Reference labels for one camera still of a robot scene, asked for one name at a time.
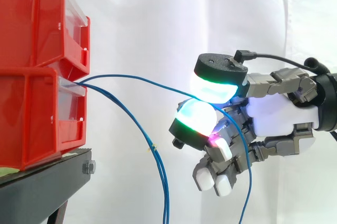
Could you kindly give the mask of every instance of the green led light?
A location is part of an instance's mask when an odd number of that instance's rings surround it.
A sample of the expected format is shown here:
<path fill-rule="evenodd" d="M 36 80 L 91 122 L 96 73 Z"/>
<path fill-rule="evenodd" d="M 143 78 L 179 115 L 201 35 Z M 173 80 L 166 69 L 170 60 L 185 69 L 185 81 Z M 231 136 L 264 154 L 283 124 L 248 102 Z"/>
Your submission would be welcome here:
<path fill-rule="evenodd" d="M 213 83 L 198 77 L 195 73 L 191 79 L 191 91 L 197 98 L 213 104 L 223 104 L 237 92 L 232 84 Z"/>
<path fill-rule="evenodd" d="M 188 100 L 178 111 L 176 118 L 189 128 L 209 136 L 217 122 L 214 108 L 203 101 Z"/>

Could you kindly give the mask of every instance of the black sensor cap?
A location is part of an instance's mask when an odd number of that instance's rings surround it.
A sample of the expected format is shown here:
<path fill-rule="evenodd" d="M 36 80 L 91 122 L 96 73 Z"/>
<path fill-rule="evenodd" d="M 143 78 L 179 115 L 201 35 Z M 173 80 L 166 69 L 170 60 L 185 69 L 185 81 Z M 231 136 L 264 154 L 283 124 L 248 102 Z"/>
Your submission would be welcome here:
<path fill-rule="evenodd" d="M 213 83 L 242 85 L 248 68 L 240 63 L 233 63 L 233 58 L 226 54 L 201 54 L 196 62 L 194 73 Z"/>

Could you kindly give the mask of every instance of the robotic hand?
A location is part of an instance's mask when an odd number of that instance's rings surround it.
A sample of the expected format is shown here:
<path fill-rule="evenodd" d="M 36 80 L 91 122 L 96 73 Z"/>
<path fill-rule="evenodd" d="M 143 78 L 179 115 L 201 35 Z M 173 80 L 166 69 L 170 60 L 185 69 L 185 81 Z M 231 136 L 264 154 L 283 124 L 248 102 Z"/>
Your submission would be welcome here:
<path fill-rule="evenodd" d="M 285 61 L 297 68 L 270 75 L 247 74 L 243 62 L 257 57 Z M 317 75 L 310 77 L 305 70 Z M 250 51 L 236 51 L 234 57 L 202 54 L 194 73 L 192 91 L 200 100 L 179 104 L 170 132 L 177 148 L 187 144 L 206 151 L 193 171 L 200 191 L 214 187 L 218 196 L 226 196 L 232 191 L 236 175 L 248 169 L 236 127 L 227 117 L 217 122 L 214 107 L 208 103 L 224 109 L 237 123 L 251 165 L 270 155 L 302 153 L 315 141 L 313 130 L 330 131 L 336 139 L 337 74 L 330 74 L 314 58 L 301 65 Z M 256 137 L 265 140 L 253 142 Z"/>

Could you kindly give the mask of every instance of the black cable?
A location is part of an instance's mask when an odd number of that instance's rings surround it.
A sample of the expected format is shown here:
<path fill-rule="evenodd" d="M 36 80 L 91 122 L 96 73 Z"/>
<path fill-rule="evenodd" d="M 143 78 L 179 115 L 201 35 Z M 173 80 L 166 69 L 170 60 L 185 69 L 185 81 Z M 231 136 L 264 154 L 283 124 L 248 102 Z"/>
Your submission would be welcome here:
<path fill-rule="evenodd" d="M 243 63 L 244 61 L 253 60 L 256 58 L 267 58 L 267 59 L 274 59 L 281 62 L 289 63 L 294 65 L 295 67 L 299 67 L 300 69 L 310 71 L 316 75 L 328 74 L 330 70 L 322 63 L 320 63 L 315 58 L 308 58 L 304 61 L 304 65 L 297 63 L 295 61 L 289 60 L 287 58 L 283 58 L 277 55 L 272 54 L 258 54 L 255 52 L 251 52 L 248 50 L 236 50 L 234 60 L 239 63 Z"/>
<path fill-rule="evenodd" d="M 337 141 L 337 133 L 335 131 L 330 132 L 332 137 Z"/>
<path fill-rule="evenodd" d="M 292 60 L 289 60 L 287 58 L 283 58 L 283 57 L 280 57 L 280 56 L 277 56 L 277 55 L 272 55 L 272 54 L 256 54 L 255 57 L 256 58 L 269 58 L 269 59 L 274 59 L 274 60 L 282 61 L 282 62 L 285 62 L 285 63 L 289 63 L 291 65 L 294 65 L 295 67 L 299 67 L 299 68 L 301 68 L 303 70 L 308 70 L 308 71 L 312 72 L 312 68 L 310 68 L 308 66 L 304 66 L 304 65 L 302 65 L 300 63 L 294 62 Z"/>

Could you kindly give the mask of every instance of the yellow tape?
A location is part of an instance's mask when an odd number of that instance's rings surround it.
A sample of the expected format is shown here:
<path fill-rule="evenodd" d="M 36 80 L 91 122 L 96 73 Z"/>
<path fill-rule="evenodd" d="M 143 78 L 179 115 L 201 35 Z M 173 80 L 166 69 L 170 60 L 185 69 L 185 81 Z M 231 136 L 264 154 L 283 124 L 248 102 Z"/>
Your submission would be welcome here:
<path fill-rule="evenodd" d="M 156 151 L 157 150 L 157 144 L 152 144 L 152 147 L 154 148 L 154 151 Z"/>

